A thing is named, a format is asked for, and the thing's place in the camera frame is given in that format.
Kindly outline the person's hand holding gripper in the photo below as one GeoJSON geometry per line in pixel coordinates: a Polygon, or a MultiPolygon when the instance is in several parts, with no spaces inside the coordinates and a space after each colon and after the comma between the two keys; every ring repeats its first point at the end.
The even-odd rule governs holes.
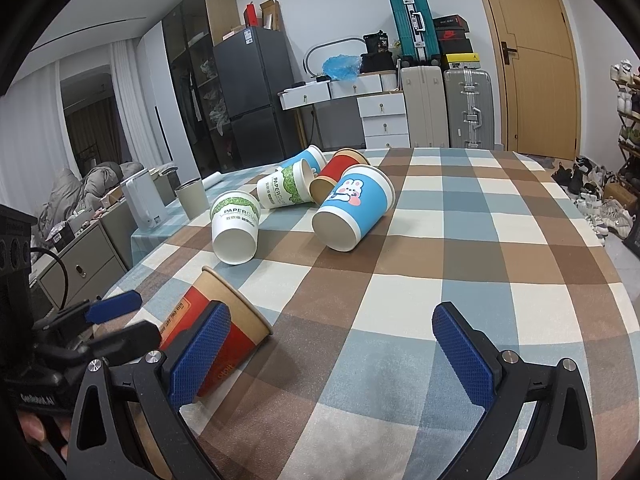
{"type": "MultiPolygon", "coordinates": [[[[29,443],[35,443],[43,451],[50,451],[50,442],[47,437],[46,427],[43,425],[42,420],[35,414],[18,411],[18,421],[23,430],[25,439],[29,443]]],[[[58,454],[63,460],[68,459],[68,441],[70,440],[70,430],[72,430],[72,421],[68,417],[55,416],[53,419],[58,426],[58,431],[65,441],[59,449],[55,446],[53,449],[58,451],[58,454]]]]}

